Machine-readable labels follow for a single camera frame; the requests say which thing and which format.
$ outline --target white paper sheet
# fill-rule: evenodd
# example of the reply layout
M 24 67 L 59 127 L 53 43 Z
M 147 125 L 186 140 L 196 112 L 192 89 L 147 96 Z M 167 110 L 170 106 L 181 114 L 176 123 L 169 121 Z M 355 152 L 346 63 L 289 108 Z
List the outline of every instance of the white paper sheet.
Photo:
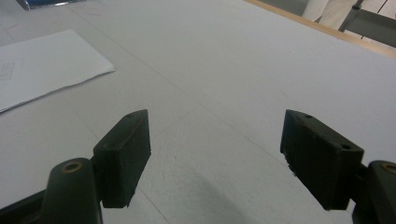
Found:
M 0 48 L 0 113 L 115 68 L 74 31 Z

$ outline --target screw hole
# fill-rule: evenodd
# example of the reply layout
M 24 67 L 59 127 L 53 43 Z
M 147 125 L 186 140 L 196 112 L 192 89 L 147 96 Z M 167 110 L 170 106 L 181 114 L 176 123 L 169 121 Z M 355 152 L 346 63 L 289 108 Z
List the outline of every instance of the screw hole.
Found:
M 341 145 L 341 147 L 342 147 L 343 149 L 351 149 L 351 147 L 350 147 L 349 145 L 345 145 L 345 144 Z
M 67 163 L 63 168 L 62 168 L 62 172 L 64 172 L 65 174 L 70 174 L 73 173 L 79 169 L 81 169 L 82 167 L 82 163 L 79 161 L 71 161 L 69 163 Z
M 389 163 L 383 163 L 382 168 L 384 168 L 386 171 L 391 172 L 396 175 L 396 166 L 393 164 Z

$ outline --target white table surface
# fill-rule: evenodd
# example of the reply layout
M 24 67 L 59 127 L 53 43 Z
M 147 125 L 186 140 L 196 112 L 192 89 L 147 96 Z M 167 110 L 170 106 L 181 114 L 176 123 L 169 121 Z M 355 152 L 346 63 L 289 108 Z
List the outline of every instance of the white table surface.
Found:
M 0 207 L 148 109 L 152 156 L 105 223 L 352 223 L 323 211 L 279 153 L 300 110 L 396 161 L 396 62 L 242 0 L 0 0 L 0 46 L 75 30 L 117 68 L 0 115 Z

